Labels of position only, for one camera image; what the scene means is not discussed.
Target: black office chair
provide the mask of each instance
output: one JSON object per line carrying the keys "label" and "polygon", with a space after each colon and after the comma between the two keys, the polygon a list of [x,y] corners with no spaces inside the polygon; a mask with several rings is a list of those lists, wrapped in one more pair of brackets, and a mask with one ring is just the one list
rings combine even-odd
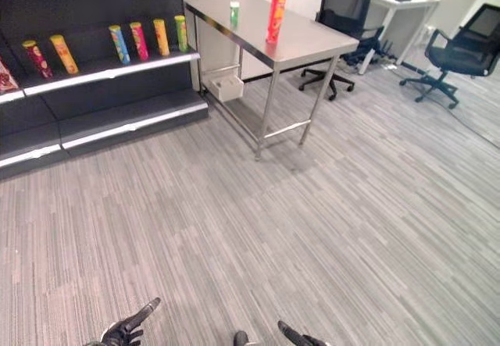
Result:
{"label": "black office chair", "polygon": [[[434,46],[440,35],[446,40],[444,48]],[[455,108],[459,104],[455,97],[457,88],[445,83],[443,79],[449,71],[475,77],[487,77],[493,73],[500,56],[500,7],[489,4],[481,6],[453,39],[443,31],[436,30],[427,45],[425,56],[441,70],[439,78],[424,75],[421,78],[404,79],[399,84],[428,84],[430,88],[416,98],[415,102],[421,102],[429,93],[438,89],[453,101],[448,107]]]}
{"label": "black office chair", "polygon": [[[383,27],[364,28],[369,6],[370,0],[321,0],[320,12],[316,15],[317,22],[359,40],[359,46],[356,51],[342,56],[344,61],[350,66],[354,66],[364,60],[366,54],[378,45],[378,38],[384,29]],[[303,70],[301,76],[305,77],[307,73],[314,74],[316,77],[301,84],[298,88],[300,91],[304,91],[304,86],[307,84],[323,80],[326,76],[325,71],[311,69]],[[337,96],[336,80],[348,84],[347,91],[354,90],[355,83],[353,81],[334,74],[330,80],[330,87],[334,92],[329,97],[330,101],[334,100]]]}

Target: small white box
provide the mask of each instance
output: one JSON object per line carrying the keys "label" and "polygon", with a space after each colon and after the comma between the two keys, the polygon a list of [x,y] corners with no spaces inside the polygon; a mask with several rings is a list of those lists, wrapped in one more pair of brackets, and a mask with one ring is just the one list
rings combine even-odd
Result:
{"label": "small white box", "polygon": [[243,96],[243,81],[235,75],[212,78],[209,80],[207,88],[222,102]]}

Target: pringles can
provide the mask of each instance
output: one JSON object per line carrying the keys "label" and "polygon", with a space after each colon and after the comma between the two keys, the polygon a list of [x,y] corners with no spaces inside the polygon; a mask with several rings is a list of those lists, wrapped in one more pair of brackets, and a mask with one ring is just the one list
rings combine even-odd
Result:
{"label": "pringles can", "polygon": [[118,25],[109,26],[112,42],[115,43],[116,53],[122,64],[130,63],[130,56],[128,54],[127,45],[123,39],[122,29]]}
{"label": "pringles can", "polygon": [[284,4],[287,0],[272,0],[271,11],[269,15],[269,24],[267,26],[266,41],[270,44],[277,43],[280,34],[281,22],[284,16]]}
{"label": "pringles can", "polygon": [[50,41],[54,44],[55,51],[59,55],[64,67],[66,67],[66,71],[69,74],[78,73],[78,66],[64,41],[64,37],[62,35],[52,35]]}
{"label": "pringles can", "polygon": [[2,62],[2,57],[0,57],[0,93],[16,90],[17,88],[19,88],[19,86],[10,74],[7,66]]}
{"label": "pringles can", "polygon": [[26,49],[28,57],[30,57],[31,62],[34,67],[45,79],[52,77],[52,70],[48,66],[47,61],[45,61],[44,56],[40,52],[40,48],[35,40],[26,40],[23,42],[23,47]]}
{"label": "pringles can", "polygon": [[166,38],[166,29],[164,20],[153,20],[155,26],[156,40],[158,40],[158,49],[160,55],[169,55],[169,41]]}
{"label": "pringles can", "polygon": [[134,37],[135,47],[137,48],[137,53],[141,61],[145,61],[149,58],[148,48],[146,47],[146,40],[144,39],[144,33],[142,32],[141,22],[132,22],[130,24],[130,29],[132,30],[132,36]]}
{"label": "pringles can", "polygon": [[229,3],[229,8],[230,8],[231,26],[233,28],[236,28],[238,26],[238,20],[239,20],[239,15],[240,15],[240,2],[231,1]]}
{"label": "pringles can", "polygon": [[188,31],[186,30],[186,17],[175,16],[175,25],[177,28],[177,40],[179,41],[179,50],[188,51]]}

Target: shelving unit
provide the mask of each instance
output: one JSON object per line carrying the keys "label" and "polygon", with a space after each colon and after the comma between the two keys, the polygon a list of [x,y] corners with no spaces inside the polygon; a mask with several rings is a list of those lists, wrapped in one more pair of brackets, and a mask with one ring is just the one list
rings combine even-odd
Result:
{"label": "shelving unit", "polygon": [[[168,21],[183,13],[183,0],[86,2],[0,0],[0,56],[22,87],[0,95],[0,179],[208,115],[192,90],[190,62],[199,54],[179,52]],[[104,8],[95,11],[97,5]],[[144,62],[127,31],[136,17],[148,44]],[[167,21],[168,56],[156,54],[152,17]],[[107,28],[114,23],[122,25],[130,64],[116,56]],[[53,51],[48,36],[54,33],[66,37],[77,75],[67,74]],[[20,45],[33,36],[54,73],[50,79],[40,77]]]}

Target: desk leg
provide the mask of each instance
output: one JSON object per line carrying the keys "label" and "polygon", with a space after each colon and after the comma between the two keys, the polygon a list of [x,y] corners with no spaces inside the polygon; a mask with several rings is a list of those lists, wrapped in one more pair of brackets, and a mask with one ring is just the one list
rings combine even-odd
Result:
{"label": "desk leg", "polygon": [[262,126],[260,127],[260,132],[257,140],[257,152],[255,153],[255,160],[260,160],[260,154],[263,149],[263,144],[265,141],[267,127],[269,126],[269,114],[273,106],[274,90],[276,89],[278,77],[280,76],[279,70],[274,70],[273,78],[271,79],[271,85],[269,86],[269,92],[267,94],[266,107],[264,109],[264,116],[262,118]]}
{"label": "desk leg", "polygon": [[[392,18],[394,18],[394,14],[396,14],[396,8],[389,8],[387,11],[387,14],[385,15],[384,21],[382,22],[382,26],[384,26],[384,29],[382,30],[382,33],[380,34],[379,40],[380,43],[382,42],[382,39],[384,39],[385,33],[388,30],[389,24],[391,24]],[[368,68],[368,65],[370,64],[370,61],[373,58],[373,55],[375,55],[375,51],[372,49],[371,51],[368,52],[368,54],[365,57],[365,60],[362,62],[361,67],[359,68],[358,74],[363,75],[366,72],[366,68]]]}
{"label": "desk leg", "polygon": [[241,79],[241,70],[243,68],[243,48],[240,46],[240,55],[238,62],[240,64],[240,67],[237,68],[237,77]]}
{"label": "desk leg", "polygon": [[323,85],[321,86],[320,93],[318,94],[318,96],[316,97],[316,101],[314,102],[314,106],[311,111],[311,116],[309,117],[310,122],[305,127],[304,133],[302,134],[302,137],[299,142],[300,145],[304,144],[305,139],[307,138],[307,134],[309,133],[309,129],[311,128],[311,124],[313,123],[313,119],[316,116],[316,110],[318,109],[318,105],[320,104],[320,101],[323,100],[325,94],[327,93],[327,89],[330,84],[331,77],[334,75],[338,59],[339,57],[337,55],[333,57],[330,61],[330,67],[328,67],[327,75],[325,76],[325,80],[323,81]]}
{"label": "desk leg", "polygon": [[201,48],[202,45],[200,43],[200,34],[198,32],[199,27],[198,27],[198,17],[194,16],[195,18],[195,41],[196,41],[196,51],[198,54],[200,54],[200,58],[196,61],[197,67],[198,67],[198,86],[199,86],[199,93],[201,96],[203,96],[203,79],[202,79],[202,56],[201,56]]}
{"label": "desk leg", "polygon": [[436,10],[437,7],[438,7],[438,4],[431,6],[431,7],[428,7],[426,9],[426,12],[423,15],[423,18],[422,18],[422,21],[420,22],[420,25],[415,30],[415,33],[413,34],[412,38],[408,41],[408,44],[405,46],[405,49],[403,50],[403,53],[399,56],[398,60],[396,61],[396,65],[398,65],[398,66],[401,65],[402,62],[405,60],[406,55],[408,55],[408,51],[415,44],[416,38],[422,34],[423,27],[429,21],[430,16],[432,16],[432,13],[434,12],[434,10]]}

